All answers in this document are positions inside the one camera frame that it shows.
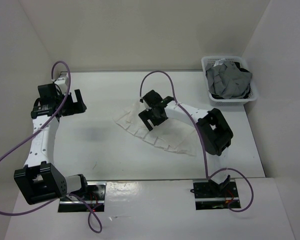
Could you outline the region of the white pleated skirt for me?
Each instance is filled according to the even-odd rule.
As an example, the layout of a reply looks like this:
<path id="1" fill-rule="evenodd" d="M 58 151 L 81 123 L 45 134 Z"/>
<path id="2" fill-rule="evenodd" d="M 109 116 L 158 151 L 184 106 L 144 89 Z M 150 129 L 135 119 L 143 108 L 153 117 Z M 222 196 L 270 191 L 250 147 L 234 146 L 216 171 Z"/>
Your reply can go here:
<path id="1" fill-rule="evenodd" d="M 168 119 L 148 130 L 138 114 L 145 110 L 139 101 L 122 109 L 114 122 L 134 137 L 155 148 L 175 154 L 197 155 L 198 135 L 194 127 L 175 119 Z"/>

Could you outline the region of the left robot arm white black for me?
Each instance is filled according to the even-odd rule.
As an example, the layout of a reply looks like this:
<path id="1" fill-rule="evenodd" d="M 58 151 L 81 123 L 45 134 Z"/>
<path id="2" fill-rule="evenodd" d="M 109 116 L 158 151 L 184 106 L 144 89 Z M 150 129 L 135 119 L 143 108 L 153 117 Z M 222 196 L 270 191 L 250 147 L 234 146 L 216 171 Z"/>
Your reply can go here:
<path id="1" fill-rule="evenodd" d="M 14 181 L 30 205 L 62 199 L 72 194 L 88 197 L 90 188 L 83 174 L 64 176 L 54 165 L 54 148 L 60 118 L 84 113 L 87 109 L 80 90 L 73 101 L 69 83 L 38 86 L 39 98 L 30 113 L 35 136 L 23 168 L 14 172 Z"/>

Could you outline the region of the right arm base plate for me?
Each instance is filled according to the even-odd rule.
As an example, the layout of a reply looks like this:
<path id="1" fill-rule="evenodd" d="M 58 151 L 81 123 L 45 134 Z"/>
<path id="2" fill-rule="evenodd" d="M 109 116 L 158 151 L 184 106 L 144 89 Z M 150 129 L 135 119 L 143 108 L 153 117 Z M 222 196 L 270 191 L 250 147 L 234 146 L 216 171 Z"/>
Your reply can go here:
<path id="1" fill-rule="evenodd" d="M 216 183 L 208 180 L 195 180 L 190 192 L 194 195 L 196 210 L 240 209 L 241 203 L 237 185 L 230 180 L 220 189 Z"/>

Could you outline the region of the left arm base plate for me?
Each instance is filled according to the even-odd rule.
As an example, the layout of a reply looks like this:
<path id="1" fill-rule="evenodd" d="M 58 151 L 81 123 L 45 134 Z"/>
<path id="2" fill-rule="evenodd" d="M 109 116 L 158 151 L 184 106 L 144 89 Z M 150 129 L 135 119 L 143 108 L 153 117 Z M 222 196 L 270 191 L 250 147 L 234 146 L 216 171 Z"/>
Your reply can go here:
<path id="1" fill-rule="evenodd" d="M 104 212 L 107 183 L 104 181 L 88 181 L 87 192 L 78 193 L 94 212 Z M 74 196 L 67 195 L 59 200 L 59 213 L 84 213 L 89 212 L 86 205 Z"/>

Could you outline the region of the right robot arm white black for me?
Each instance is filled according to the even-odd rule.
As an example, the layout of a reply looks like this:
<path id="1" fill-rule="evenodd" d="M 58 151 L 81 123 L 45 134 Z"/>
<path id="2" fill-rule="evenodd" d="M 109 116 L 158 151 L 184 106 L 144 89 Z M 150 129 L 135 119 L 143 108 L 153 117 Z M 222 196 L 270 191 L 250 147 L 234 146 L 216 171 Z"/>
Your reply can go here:
<path id="1" fill-rule="evenodd" d="M 208 180 L 209 192 L 221 196 L 231 180 L 228 175 L 213 180 L 208 173 L 207 155 L 221 157 L 224 150 L 231 145 L 234 136 L 229 124 L 217 108 L 203 110 L 177 102 L 173 97 L 162 98 L 154 90 L 149 91 L 139 100 L 145 110 L 138 114 L 149 131 L 161 125 L 168 119 L 178 120 L 195 128 L 201 143 L 205 164 L 205 175 Z"/>

